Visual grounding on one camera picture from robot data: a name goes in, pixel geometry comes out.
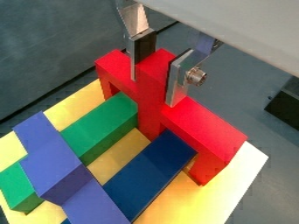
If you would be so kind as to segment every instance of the toy block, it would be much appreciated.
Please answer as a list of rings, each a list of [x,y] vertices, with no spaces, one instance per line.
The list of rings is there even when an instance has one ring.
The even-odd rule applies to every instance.
[[[92,179],[62,205],[71,224],[128,224],[99,182]]]
[[[163,125],[200,153],[191,175],[206,185],[234,158],[247,136],[188,96],[163,106]]]
[[[39,112],[14,127],[28,153],[38,151],[59,134],[50,120],[44,118],[43,112]]]
[[[139,130],[154,141],[164,131],[160,123],[168,62],[174,55],[160,49],[136,65]]]
[[[167,130],[104,184],[108,196],[130,221],[146,210],[195,153]]]
[[[30,213],[42,203],[19,162],[0,173],[0,188],[10,208]]]
[[[20,162],[40,198],[62,205],[92,179],[60,136]]]
[[[115,50],[98,59],[95,63],[106,99],[120,90],[136,102],[136,83],[131,80],[128,56]]]
[[[202,152],[200,162],[195,163],[191,175],[206,185],[230,163],[247,137],[190,97],[179,103],[182,106],[170,108],[164,104],[167,70],[174,58],[163,49],[152,53],[135,67],[134,85],[128,57],[120,51],[114,51],[96,61],[98,75],[107,83],[102,86],[104,93],[112,95],[119,89],[136,101],[138,128],[150,140],[167,128]],[[119,65],[126,68],[122,73]]]
[[[136,103],[118,93],[60,134],[88,165],[136,126]]]
[[[71,224],[70,219],[64,220],[62,224]]]

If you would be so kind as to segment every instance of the red vertical block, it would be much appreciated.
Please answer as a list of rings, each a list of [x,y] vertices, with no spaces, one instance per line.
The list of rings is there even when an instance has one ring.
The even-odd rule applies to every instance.
[[[139,130],[151,141],[164,130],[160,117],[168,62],[172,59],[174,55],[162,49],[136,65]]]

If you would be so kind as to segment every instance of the wooden block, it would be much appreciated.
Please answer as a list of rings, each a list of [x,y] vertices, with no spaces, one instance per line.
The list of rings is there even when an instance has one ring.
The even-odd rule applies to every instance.
[[[136,104],[119,93],[60,134],[84,165],[118,142],[136,126]]]
[[[0,188],[10,208],[30,213],[42,203],[19,162],[0,174]]]
[[[194,155],[194,149],[167,130],[104,184],[130,221],[144,211]]]

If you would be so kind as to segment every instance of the gray floor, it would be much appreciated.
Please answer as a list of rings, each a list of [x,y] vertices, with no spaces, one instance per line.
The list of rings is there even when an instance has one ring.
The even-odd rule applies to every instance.
[[[196,31],[178,24],[160,33],[158,48],[164,47],[180,53],[194,45],[194,34]],[[210,75],[208,79],[203,86],[191,88],[190,96],[242,130],[249,141],[270,156],[227,224],[297,224],[299,132],[265,111],[269,98],[277,95],[291,76],[228,45],[214,53],[203,69]],[[24,115],[0,124],[3,133],[30,114],[43,107],[47,109],[95,78],[92,72],[82,75],[66,88],[50,95],[40,106],[34,105]]]

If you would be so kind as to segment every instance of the dark gray surface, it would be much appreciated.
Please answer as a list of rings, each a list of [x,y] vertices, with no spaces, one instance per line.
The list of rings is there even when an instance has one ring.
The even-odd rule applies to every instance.
[[[0,1],[0,120],[124,48],[111,1]],[[174,22],[147,15],[156,30]]]

